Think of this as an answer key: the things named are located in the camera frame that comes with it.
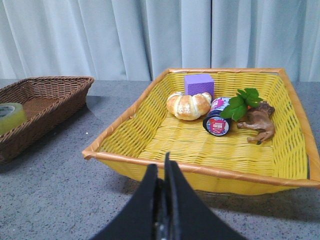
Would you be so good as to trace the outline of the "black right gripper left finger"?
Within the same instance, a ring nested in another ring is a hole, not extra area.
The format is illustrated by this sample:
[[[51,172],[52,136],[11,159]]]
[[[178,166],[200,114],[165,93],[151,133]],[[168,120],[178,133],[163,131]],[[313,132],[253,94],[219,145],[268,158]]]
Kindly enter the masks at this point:
[[[160,240],[157,224],[158,168],[150,164],[131,199],[94,240]]]

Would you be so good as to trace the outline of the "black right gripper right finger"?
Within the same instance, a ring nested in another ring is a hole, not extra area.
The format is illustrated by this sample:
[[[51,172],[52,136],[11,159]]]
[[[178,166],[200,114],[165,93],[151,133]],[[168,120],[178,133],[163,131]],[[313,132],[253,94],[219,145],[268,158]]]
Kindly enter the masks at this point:
[[[170,240],[244,240],[217,217],[192,189],[178,163],[165,154],[164,172],[170,216]]]

